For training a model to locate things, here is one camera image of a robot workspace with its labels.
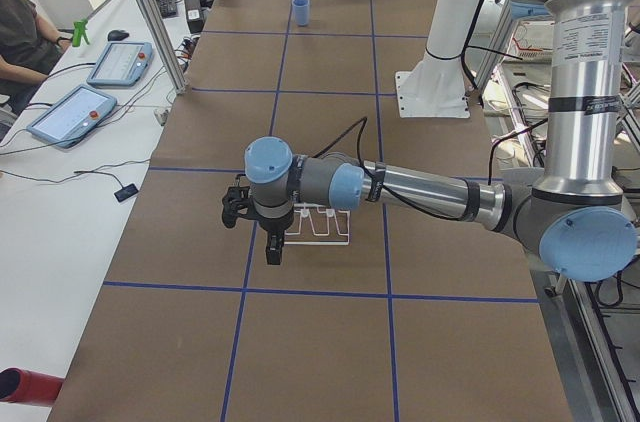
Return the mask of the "light blue plastic cup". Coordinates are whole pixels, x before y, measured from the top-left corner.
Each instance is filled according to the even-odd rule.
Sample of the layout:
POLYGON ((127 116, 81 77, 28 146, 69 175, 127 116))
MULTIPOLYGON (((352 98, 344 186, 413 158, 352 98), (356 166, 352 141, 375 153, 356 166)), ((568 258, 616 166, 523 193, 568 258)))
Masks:
POLYGON ((292 13, 295 23, 305 27, 310 21, 310 0, 292 0, 292 13))

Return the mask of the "small black puck device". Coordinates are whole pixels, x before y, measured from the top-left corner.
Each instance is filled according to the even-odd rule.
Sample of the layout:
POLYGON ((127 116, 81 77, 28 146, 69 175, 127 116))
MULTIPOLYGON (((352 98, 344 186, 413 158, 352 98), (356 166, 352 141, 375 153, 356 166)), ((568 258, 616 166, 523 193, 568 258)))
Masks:
POLYGON ((125 200, 135 196, 138 192, 139 190, 135 184, 129 184, 117 190, 114 193, 114 196, 118 202, 124 202, 125 200))

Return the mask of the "far teach pendant tablet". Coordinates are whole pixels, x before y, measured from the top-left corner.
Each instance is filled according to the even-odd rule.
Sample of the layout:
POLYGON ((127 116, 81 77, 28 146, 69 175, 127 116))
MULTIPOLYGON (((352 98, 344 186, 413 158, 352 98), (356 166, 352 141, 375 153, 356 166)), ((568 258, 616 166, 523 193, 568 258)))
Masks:
POLYGON ((152 55, 149 42, 108 42, 87 83, 93 87, 131 87, 148 68, 152 55))

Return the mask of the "teach pendant tablet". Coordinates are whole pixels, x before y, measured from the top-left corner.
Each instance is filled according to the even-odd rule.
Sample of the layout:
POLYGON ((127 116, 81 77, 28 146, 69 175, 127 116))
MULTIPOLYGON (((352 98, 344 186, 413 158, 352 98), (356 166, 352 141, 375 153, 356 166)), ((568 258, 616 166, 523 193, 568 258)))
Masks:
POLYGON ((108 42, 87 83, 93 87, 131 87, 148 68, 152 55, 149 42, 108 42))
POLYGON ((114 96, 88 85, 79 85, 37 117, 26 130, 38 140, 58 148, 70 148, 96 128, 116 103, 114 96))

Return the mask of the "near teach pendant tablet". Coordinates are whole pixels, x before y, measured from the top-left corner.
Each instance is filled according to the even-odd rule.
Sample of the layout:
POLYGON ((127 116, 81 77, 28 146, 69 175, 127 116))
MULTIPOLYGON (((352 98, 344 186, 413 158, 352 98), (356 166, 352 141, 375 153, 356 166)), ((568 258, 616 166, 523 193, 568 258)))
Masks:
POLYGON ((96 128, 116 103, 114 96, 88 85, 79 85, 37 117, 26 130, 38 140, 58 148, 70 148, 96 128))

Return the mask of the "black computer mouse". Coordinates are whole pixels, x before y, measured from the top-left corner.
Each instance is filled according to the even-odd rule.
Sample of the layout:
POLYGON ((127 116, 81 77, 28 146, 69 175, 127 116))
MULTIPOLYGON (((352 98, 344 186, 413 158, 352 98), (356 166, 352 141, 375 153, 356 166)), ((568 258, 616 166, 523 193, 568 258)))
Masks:
POLYGON ((129 37, 129 33, 125 30, 117 29, 111 30, 107 34, 108 41, 122 41, 129 37))

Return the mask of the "green clamp tool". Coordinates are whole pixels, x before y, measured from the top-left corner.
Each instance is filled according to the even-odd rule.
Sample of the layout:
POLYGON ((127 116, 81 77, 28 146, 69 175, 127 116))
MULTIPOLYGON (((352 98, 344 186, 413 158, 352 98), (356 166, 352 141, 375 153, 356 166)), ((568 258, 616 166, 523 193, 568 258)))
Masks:
POLYGON ((80 47, 82 43, 90 44, 87 34, 88 20, 86 18, 73 22, 72 46, 80 47))

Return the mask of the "red cylinder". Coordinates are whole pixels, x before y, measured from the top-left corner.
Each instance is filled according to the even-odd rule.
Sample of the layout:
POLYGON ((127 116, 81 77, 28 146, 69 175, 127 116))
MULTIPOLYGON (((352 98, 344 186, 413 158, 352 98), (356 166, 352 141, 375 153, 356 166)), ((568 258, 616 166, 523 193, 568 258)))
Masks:
POLYGON ((52 407, 64 379, 19 368, 1 372, 1 401, 32 406, 52 407))

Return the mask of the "seated person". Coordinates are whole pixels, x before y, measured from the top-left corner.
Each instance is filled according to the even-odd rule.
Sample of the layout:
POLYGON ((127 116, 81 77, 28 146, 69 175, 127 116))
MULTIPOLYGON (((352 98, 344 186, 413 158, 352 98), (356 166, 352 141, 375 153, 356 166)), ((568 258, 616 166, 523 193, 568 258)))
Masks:
POLYGON ((30 0, 1 0, 1 94, 19 115, 48 78, 71 37, 60 32, 30 0))

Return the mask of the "white pedestal column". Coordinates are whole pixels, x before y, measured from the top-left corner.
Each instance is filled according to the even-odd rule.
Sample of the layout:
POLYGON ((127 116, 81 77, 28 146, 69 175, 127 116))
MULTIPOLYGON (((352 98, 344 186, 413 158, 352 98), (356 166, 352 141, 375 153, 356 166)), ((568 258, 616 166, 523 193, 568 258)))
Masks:
POLYGON ((437 0, 422 60, 412 71, 395 74, 402 118, 470 116, 461 59, 481 5, 482 0, 437 0))

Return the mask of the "aluminium frame post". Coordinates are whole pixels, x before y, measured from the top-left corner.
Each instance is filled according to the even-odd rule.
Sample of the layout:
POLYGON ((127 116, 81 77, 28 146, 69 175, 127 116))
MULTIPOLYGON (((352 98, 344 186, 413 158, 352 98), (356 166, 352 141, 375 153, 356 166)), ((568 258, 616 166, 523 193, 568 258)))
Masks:
POLYGON ((173 45, 165 28, 156 1, 136 0, 136 2, 152 35, 156 51, 159 53, 175 92, 177 94, 184 93, 187 86, 186 79, 175 56, 173 45))

